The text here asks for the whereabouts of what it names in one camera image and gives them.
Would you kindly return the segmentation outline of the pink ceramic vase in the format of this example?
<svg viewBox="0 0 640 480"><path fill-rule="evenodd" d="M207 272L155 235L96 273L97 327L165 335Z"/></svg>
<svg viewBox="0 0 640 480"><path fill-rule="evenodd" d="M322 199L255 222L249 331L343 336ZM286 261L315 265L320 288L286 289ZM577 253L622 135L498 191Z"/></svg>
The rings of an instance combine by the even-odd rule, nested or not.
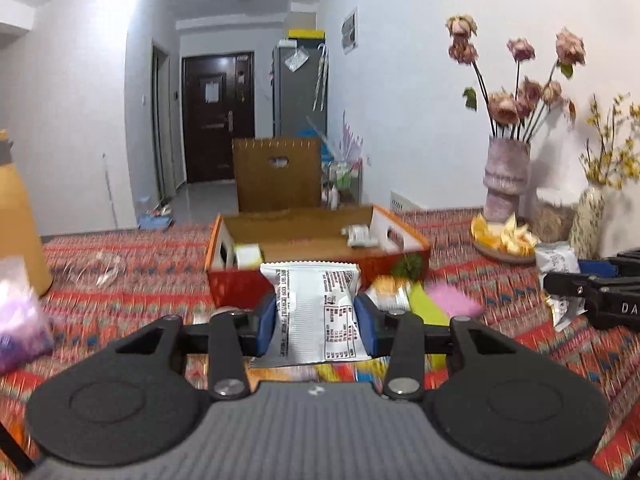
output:
<svg viewBox="0 0 640 480"><path fill-rule="evenodd" d="M483 216L504 223L520 209L529 182L530 147L507 138L490 138L483 184L487 197Z"/></svg>

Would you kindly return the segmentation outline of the orange cardboard box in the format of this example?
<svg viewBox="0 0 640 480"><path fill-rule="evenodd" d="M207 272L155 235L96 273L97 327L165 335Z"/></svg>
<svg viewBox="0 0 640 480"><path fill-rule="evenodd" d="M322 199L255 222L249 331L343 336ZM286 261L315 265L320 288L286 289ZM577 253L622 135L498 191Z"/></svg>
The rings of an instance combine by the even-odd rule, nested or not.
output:
<svg viewBox="0 0 640 480"><path fill-rule="evenodd" d="M235 249L251 244L258 246L265 262L355 263L364 287L380 275L424 280L432 251L425 235L375 205L221 214L205 257L215 307L251 309L272 289L257 264L238 263Z"/></svg>

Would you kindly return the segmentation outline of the yellow box on fridge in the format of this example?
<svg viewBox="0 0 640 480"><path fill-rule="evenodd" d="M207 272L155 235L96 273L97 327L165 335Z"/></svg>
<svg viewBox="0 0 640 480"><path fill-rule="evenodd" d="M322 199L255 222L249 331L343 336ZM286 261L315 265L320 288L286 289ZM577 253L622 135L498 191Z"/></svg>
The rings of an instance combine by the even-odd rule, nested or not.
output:
<svg viewBox="0 0 640 480"><path fill-rule="evenodd" d="M292 29L290 28L286 32L288 39L296 40L323 40L326 38L326 32L324 30L317 29Z"/></svg>

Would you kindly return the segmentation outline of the grey refrigerator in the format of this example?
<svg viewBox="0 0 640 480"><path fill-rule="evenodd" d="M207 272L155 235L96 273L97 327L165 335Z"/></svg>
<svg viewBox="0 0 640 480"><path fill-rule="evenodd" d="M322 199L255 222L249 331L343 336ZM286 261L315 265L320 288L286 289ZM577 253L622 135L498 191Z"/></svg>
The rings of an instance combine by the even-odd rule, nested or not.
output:
<svg viewBox="0 0 640 480"><path fill-rule="evenodd" d="M326 131L326 104L321 103L323 39L281 39L272 50L272 116L274 136Z"/></svg>

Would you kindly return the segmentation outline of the glass jar white lid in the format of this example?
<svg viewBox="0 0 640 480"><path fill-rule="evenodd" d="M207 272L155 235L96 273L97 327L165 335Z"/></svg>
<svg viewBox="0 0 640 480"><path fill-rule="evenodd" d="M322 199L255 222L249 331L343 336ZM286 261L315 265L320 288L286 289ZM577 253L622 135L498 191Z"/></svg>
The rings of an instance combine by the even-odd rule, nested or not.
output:
<svg viewBox="0 0 640 480"><path fill-rule="evenodd" d="M543 243L568 240L579 194L558 188L537 188L534 199L533 233Z"/></svg>

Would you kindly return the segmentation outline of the metal storage rack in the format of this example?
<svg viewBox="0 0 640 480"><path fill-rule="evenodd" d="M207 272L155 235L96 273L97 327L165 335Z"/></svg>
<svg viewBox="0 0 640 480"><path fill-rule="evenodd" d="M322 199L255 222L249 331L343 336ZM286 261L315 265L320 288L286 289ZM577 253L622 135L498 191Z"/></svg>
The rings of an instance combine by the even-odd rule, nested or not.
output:
<svg viewBox="0 0 640 480"><path fill-rule="evenodd" d="M362 196L362 160L322 162L321 205L326 209L359 206Z"/></svg>

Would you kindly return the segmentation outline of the wooden chair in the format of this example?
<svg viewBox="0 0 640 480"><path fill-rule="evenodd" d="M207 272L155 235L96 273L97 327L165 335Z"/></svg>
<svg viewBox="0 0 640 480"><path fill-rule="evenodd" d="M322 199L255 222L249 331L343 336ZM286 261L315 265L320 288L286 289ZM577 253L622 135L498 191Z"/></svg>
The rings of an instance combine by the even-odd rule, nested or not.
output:
<svg viewBox="0 0 640 480"><path fill-rule="evenodd" d="M254 214L320 206L318 138L236 139L232 155L239 211Z"/></svg>

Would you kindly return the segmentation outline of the patterned red tablecloth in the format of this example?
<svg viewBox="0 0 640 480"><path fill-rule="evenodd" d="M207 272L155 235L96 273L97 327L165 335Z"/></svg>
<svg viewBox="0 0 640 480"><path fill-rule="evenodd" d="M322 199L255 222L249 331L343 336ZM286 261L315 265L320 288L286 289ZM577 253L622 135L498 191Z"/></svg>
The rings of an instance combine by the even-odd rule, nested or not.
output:
<svg viewBox="0 0 640 480"><path fill-rule="evenodd" d="M598 386L610 422L594 463L623 478L639 455L639 337L619 327L596 330L576 318L555 330L532 266L502 266L472 246L473 209L411 211L404 220L431 243L433 282L460 289L484 309L494 330L545 354ZM119 231L61 236L44 252L54 277L42 306L52 320L55 349L1 379L1 420L29 455L24 426L32 390L50 376L160 316L186 322L210 318L214 304L204 272L212 228L194 224L165 232Z"/></svg>

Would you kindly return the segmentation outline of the yellow thermos jug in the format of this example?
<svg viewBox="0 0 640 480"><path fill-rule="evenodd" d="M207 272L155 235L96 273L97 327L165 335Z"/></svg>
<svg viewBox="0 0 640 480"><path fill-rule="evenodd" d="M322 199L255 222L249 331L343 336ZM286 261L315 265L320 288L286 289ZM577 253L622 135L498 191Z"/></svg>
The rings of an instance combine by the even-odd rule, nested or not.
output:
<svg viewBox="0 0 640 480"><path fill-rule="evenodd" d="M12 142L1 131L0 208L1 257L24 259L29 283L39 297L50 289L53 278L44 256L42 241L30 206L29 197L14 164Z"/></svg>

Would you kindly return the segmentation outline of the blue pet feeder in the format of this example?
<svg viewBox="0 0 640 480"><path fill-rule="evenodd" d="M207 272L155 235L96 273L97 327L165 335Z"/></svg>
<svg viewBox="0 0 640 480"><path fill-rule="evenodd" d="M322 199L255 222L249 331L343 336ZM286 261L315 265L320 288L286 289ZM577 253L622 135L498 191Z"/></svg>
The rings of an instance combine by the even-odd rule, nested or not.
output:
<svg viewBox="0 0 640 480"><path fill-rule="evenodd" d="M169 205L150 209L138 217L138 229L141 231L166 231L173 224L174 215Z"/></svg>

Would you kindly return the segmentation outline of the green snack packet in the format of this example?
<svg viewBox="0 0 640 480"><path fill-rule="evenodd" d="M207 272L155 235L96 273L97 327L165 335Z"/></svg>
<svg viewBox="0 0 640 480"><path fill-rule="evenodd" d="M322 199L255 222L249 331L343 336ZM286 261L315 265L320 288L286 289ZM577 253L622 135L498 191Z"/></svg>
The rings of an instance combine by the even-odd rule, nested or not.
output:
<svg viewBox="0 0 640 480"><path fill-rule="evenodd" d="M424 324L449 325L449 316L427 295L422 284L412 284L408 298L411 312L417 315Z"/></svg>

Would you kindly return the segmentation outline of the dark entrance door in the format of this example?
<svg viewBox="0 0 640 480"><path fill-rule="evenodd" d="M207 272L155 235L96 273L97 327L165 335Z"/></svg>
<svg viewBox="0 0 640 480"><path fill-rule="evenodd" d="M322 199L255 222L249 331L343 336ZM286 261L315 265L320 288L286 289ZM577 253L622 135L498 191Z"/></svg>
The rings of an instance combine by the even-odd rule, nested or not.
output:
<svg viewBox="0 0 640 480"><path fill-rule="evenodd" d="M255 136L254 54L184 58L182 121L186 180L232 180L233 141Z"/></svg>

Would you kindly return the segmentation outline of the pink snack packet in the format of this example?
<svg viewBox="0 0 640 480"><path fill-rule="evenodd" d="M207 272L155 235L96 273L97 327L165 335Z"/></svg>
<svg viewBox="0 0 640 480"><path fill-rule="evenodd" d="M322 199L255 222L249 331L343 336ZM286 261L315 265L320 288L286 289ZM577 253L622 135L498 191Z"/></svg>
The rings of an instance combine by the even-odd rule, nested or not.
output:
<svg viewBox="0 0 640 480"><path fill-rule="evenodd" d="M425 292L437 307L450 318L465 315L478 318L484 312L484 307L464 292L449 284L433 283L425 287Z"/></svg>

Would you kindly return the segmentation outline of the plate of orange peels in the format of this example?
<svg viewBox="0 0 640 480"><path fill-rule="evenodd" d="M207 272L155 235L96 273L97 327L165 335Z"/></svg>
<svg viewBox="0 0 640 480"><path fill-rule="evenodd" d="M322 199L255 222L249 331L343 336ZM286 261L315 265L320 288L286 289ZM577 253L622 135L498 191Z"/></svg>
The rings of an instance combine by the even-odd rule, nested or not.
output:
<svg viewBox="0 0 640 480"><path fill-rule="evenodd" d="M479 252L505 263L533 262L535 248L540 244L529 225L519 222L516 214L511 214L505 222L490 222L477 214L471 221L470 234L472 244Z"/></svg>

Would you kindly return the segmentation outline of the dried pink roses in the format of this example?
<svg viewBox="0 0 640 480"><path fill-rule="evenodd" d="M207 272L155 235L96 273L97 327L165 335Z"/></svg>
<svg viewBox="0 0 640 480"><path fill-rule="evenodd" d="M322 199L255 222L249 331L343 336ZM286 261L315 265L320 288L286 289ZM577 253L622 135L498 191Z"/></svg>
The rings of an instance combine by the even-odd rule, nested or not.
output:
<svg viewBox="0 0 640 480"><path fill-rule="evenodd" d="M510 88L491 90L478 65L480 55L474 44L478 27L474 18L469 14L454 14L447 18L445 27L450 39L450 60L471 67L476 78L476 85L462 92L464 106L467 110L477 110L480 104L485 105L489 134L493 139L531 144L542 123L555 112L564 114L574 124L576 105L564 94L562 84L555 76L570 80L574 70L586 64L582 37L567 28L555 35L555 58L549 75L542 81L524 73L523 66L536 60L535 47L524 37L508 40L506 50L514 64L514 84Z"/></svg>

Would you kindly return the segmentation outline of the speckled small vase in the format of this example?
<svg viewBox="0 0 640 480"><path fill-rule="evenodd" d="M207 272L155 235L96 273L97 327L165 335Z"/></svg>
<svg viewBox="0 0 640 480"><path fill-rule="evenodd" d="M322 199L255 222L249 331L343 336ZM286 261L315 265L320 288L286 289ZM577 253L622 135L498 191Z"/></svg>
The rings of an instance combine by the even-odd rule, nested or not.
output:
<svg viewBox="0 0 640 480"><path fill-rule="evenodd" d="M568 238L578 259L592 259L597 255L604 206L603 185L589 182L575 208Z"/></svg>

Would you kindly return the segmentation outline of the yellow flower branches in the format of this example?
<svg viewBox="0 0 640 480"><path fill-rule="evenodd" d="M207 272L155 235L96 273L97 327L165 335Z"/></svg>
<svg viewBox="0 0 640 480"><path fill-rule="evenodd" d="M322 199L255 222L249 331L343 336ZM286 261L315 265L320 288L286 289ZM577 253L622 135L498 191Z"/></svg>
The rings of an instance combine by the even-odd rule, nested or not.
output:
<svg viewBox="0 0 640 480"><path fill-rule="evenodd" d="M619 93L604 112L591 96L587 125L594 139L586 140L579 159L588 182L617 191L639 181L639 105L628 99L629 94Z"/></svg>

